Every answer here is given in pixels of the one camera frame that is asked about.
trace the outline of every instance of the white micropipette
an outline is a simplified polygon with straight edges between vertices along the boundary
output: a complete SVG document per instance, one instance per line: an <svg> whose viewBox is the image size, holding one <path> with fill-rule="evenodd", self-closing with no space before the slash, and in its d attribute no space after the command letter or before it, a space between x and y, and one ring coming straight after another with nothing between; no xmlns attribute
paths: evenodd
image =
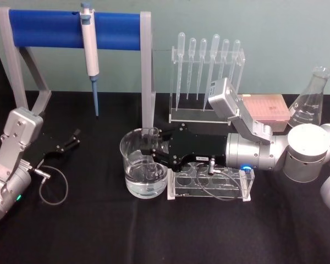
<svg viewBox="0 0 330 264"><path fill-rule="evenodd" d="M230 83L232 83L233 71L235 69L236 60L238 57L238 52L240 50L240 46L241 46L241 42L239 40L235 40L235 43L233 43L233 48L232 48L232 63L231 63L230 73L229 73Z"/></svg>
<svg viewBox="0 0 330 264"><path fill-rule="evenodd" d="M207 51L207 40L205 38L202 38L200 41L200 47L199 47L199 68L198 68L198 77L197 77L197 100L198 100L198 94L199 94L199 86L200 81L202 79L202 71L203 71L203 64L204 64L204 57L205 53Z"/></svg>
<svg viewBox="0 0 330 264"><path fill-rule="evenodd" d="M188 63L188 73L187 73L187 99L188 99L189 89L191 86L192 65L193 65L195 51L196 51L196 39L192 37L189 40L189 49L188 49L189 63Z"/></svg>
<svg viewBox="0 0 330 264"><path fill-rule="evenodd" d="M226 57L227 53L229 52L229 46L230 46L230 41L229 40L224 40L222 42L222 48L221 48L221 65L219 68L219 75L218 75L218 80L222 79L222 75L224 73L224 67L226 63Z"/></svg>
<svg viewBox="0 0 330 264"><path fill-rule="evenodd" d="M205 105L207 104L208 97L209 97L209 89L210 89L211 77L213 75L214 62L215 62L216 54L218 52L219 41L220 41L220 36L218 34L215 34L213 36L212 41L211 41L210 64L209 64L207 86L206 86L206 91L205 91L205 96L204 96L203 111L205 109Z"/></svg>
<svg viewBox="0 0 330 264"><path fill-rule="evenodd" d="M183 61L183 55L185 54L185 38L186 38L186 35L183 32L180 32L178 34L178 41L177 41L178 71L177 71L177 88L176 88L176 111L177 111L177 107L178 107L178 102L180 101L182 61Z"/></svg>

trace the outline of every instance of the black table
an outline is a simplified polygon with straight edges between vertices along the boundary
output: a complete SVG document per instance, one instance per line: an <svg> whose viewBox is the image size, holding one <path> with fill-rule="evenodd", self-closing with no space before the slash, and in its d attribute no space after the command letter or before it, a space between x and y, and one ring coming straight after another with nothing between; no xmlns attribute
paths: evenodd
<svg viewBox="0 0 330 264"><path fill-rule="evenodd" d="M29 101L36 93L29 92ZM286 96L287 104L295 97ZM90 93L54 92L42 129L66 139L81 129L81 145L58 161L69 180L61 206L42 203L32 184L0 221L0 263L330 263L330 210L319 195L325 166L312 183L256 171L251 202L220 202L166 192L139 200L126 189L119 142L139 126L140 95L101 93L94 118ZM12 100L0 97L0 135ZM168 95L157 95L155 125L168 126ZM330 123L330 96L322 123ZM225 125L189 124L227 133Z"/></svg>

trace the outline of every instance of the pipette tip box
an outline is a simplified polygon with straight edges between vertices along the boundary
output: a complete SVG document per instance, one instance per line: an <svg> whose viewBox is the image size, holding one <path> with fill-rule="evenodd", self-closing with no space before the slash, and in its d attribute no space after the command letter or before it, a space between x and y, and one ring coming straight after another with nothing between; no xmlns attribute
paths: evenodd
<svg viewBox="0 0 330 264"><path fill-rule="evenodd" d="M285 131L290 113L282 95L241 95L244 105L253 117L273 132Z"/></svg>

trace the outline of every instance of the glass flask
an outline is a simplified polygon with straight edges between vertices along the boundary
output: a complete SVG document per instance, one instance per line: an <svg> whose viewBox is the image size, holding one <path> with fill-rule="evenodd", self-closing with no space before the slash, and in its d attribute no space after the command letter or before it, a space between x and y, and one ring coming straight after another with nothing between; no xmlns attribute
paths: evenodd
<svg viewBox="0 0 330 264"><path fill-rule="evenodd" d="M330 70L325 67L315 67L307 88L290 106L288 124L295 127L300 124L320 125L323 107L324 87L330 78Z"/></svg>
<svg viewBox="0 0 330 264"><path fill-rule="evenodd" d="M120 142L127 189L134 196L150 199L163 192L167 185L167 167L154 162L141 150L168 152L157 128L139 128L127 133Z"/></svg>

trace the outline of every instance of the erlenmeyer flask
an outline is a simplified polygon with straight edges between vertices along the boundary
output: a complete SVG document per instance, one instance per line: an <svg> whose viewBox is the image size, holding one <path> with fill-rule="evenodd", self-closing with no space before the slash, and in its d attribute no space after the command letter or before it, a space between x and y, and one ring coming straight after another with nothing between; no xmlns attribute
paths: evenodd
<svg viewBox="0 0 330 264"><path fill-rule="evenodd" d="M288 124L291 127L300 124L320 125L324 87L329 78L328 68L315 67L313 69L313 76L307 88L289 108L291 117Z"/></svg>

